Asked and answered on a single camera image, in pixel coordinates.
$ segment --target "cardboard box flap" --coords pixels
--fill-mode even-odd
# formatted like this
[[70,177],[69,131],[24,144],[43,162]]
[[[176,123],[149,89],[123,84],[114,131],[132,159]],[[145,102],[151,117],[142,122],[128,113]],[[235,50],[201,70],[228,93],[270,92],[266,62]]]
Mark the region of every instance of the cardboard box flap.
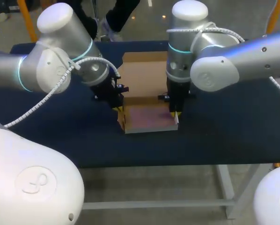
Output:
[[167,61],[167,52],[126,52],[124,62],[160,62]]
[[129,87],[125,98],[142,98],[163,95],[167,92],[166,52],[128,52],[118,68],[118,83]]

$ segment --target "orange pole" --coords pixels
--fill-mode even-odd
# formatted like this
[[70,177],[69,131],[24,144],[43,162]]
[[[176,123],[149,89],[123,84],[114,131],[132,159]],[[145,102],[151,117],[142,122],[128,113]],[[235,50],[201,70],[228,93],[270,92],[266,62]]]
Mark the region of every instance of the orange pole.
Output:
[[28,12],[25,0],[17,0],[18,6],[20,8],[20,11],[23,15],[23,18],[25,20],[25,26],[29,33],[30,39],[32,42],[36,42],[38,40],[35,29],[33,28],[32,20],[30,17],[30,14]]
[[[272,11],[272,14],[269,18],[269,21],[268,21],[268,25],[266,28],[266,34],[270,34],[273,32],[274,27],[279,19],[279,15],[280,15],[280,0],[277,0],[276,5],[275,5],[275,7]],[[275,168],[280,167],[280,163],[274,163],[274,167]]]

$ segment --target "metal table frame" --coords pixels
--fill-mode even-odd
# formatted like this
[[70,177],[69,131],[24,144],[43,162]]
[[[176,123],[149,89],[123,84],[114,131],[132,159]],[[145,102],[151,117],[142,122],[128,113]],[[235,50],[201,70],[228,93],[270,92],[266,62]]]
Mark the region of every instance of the metal table frame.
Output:
[[272,164],[253,164],[250,166],[238,191],[235,193],[227,165],[216,165],[223,199],[178,200],[178,201],[128,201],[128,202],[85,202],[83,210],[166,208],[166,207],[210,207],[225,206],[228,219],[238,218],[243,209],[253,199],[259,182],[270,171]]

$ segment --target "white table leg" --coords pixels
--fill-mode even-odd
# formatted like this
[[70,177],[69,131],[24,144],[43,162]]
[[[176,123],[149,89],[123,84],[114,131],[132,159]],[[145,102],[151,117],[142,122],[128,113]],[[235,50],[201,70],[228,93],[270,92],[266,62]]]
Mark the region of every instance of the white table leg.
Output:
[[218,174],[224,199],[233,199],[235,194],[234,194],[233,184],[230,179],[230,175],[228,171],[228,166],[216,165],[216,169],[217,169],[217,174]]
[[226,214],[228,219],[238,218],[243,209],[253,200],[254,192],[259,182],[269,172],[272,164],[252,164],[243,179],[238,191],[235,193],[233,206],[228,206]]

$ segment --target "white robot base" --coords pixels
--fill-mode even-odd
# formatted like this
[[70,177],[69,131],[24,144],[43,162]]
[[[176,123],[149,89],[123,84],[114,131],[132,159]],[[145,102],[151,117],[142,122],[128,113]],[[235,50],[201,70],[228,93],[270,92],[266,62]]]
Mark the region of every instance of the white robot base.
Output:
[[0,129],[0,225],[73,225],[83,200],[67,157]]

